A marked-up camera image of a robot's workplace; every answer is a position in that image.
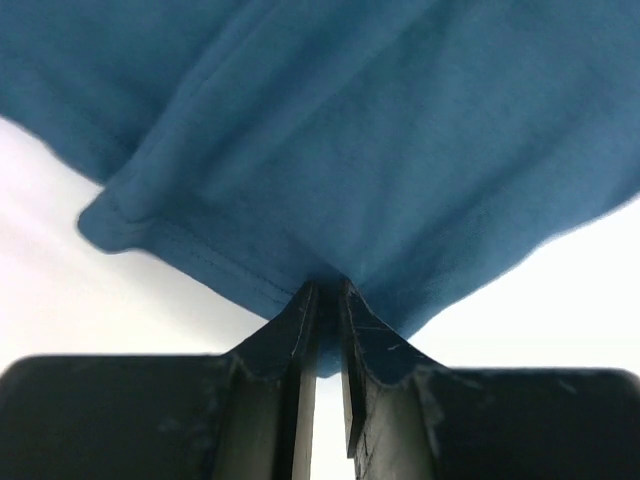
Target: blue fabric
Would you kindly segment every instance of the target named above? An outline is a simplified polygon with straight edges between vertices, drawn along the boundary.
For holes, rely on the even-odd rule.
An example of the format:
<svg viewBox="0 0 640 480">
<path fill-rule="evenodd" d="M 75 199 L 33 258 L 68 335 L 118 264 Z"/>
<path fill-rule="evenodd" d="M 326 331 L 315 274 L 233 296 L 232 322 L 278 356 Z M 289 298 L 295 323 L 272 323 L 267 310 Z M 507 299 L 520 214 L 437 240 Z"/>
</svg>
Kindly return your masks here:
<svg viewBox="0 0 640 480">
<path fill-rule="evenodd" d="M 639 52 L 637 0 L 0 0 L 0 114 L 104 183 L 97 247 L 410 336 L 638 191 Z"/>
</svg>

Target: white background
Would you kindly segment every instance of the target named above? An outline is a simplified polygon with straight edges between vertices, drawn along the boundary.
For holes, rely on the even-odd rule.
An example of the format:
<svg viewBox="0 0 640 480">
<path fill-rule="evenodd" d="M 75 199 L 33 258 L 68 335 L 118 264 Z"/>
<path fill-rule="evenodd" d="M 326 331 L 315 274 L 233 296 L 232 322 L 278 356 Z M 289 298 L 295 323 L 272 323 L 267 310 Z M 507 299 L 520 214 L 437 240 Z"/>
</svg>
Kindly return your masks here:
<svg viewBox="0 0 640 480">
<path fill-rule="evenodd" d="M 0 119 L 0 372 L 32 353 L 224 352 L 263 320 L 158 260 L 93 249 L 99 191 Z M 549 242 L 412 343 L 450 366 L 615 366 L 640 373 L 640 200 Z M 318 381 L 312 478 L 352 479 L 339 377 Z"/>
</svg>

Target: folded cloth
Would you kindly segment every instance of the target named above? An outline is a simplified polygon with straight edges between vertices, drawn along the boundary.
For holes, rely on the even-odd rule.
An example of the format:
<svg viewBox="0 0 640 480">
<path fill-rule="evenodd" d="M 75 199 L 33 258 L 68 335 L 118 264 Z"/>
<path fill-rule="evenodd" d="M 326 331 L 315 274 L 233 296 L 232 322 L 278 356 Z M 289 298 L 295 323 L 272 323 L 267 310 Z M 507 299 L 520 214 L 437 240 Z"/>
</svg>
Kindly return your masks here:
<svg viewBox="0 0 640 480">
<path fill-rule="evenodd" d="M 0 0 L 0 115 L 104 184 L 97 247 L 265 318 L 346 275 L 408 337 L 639 190 L 639 26 L 636 0 Z"/>
</svg>

